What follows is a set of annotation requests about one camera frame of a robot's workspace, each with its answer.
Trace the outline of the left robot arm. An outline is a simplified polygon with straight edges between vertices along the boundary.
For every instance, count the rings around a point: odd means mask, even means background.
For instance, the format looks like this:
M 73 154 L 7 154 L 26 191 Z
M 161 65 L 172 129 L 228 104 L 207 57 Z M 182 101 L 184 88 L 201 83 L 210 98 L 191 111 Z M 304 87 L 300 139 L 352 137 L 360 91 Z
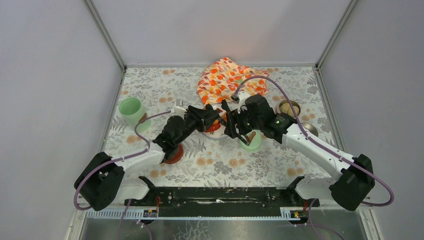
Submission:
M 144 150 L 133 151 L 117 158 L 105 152 L 97 153 L 74 183 L 73 204 L 76 209 L 100 211 L 111 203 L 138 200 L 148 206 L 155 200 L 155 192 L 141 179 L 128 176 L 140 169 L 168 162 L 179 145 L 193 132 L 209 129 L 220 117 L 210 104 L 205 108 L 188 106 L 180 114 L 168 118 L 160 134 L 147 140 Z

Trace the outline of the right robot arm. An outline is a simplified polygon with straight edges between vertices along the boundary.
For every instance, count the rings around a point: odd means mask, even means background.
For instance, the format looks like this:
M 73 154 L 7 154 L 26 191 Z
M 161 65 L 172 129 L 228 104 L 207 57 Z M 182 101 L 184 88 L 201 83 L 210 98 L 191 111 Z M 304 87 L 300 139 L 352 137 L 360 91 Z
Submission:
M 374 188 L 369 157 L 353 156 L 331 146 L 305 130 L 293 116 L 275 112 L 265 97 L 256 94 L 239 98 L 236 109 L 230 109 L 223 100 L 221 108 L 226 115 L 224 133 L 229 137 L 242 141 L 250 132 L 260 131 L 268 139 L 305 155 L 329 174 L 329 178 L 298 177 L 294 188 L 286 193 L 291 205 L 299 206 L 306 199 L 330 199 L 355 211 Z

